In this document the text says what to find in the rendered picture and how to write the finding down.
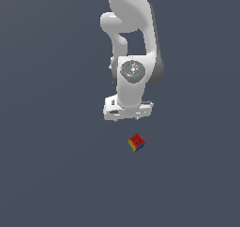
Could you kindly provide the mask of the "red yellow blue cube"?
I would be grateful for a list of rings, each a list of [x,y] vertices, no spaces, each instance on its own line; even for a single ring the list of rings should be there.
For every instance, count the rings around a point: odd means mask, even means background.
[[[128,144],[134,152],[137,152],[144,147],[145,140],[139,133],[137,133],[128,139]]]

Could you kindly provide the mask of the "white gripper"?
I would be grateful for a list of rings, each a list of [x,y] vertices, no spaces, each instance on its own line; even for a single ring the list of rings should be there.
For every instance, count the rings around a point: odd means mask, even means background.
[[[142,117],[149,116],[152,112],[154,103],[152,101],[142,101],[139,107],[126,109],[117,102],[117,96],[105,98],[103,115],[105,120],[118,122],[119,119],[134,118],[139,120]]]

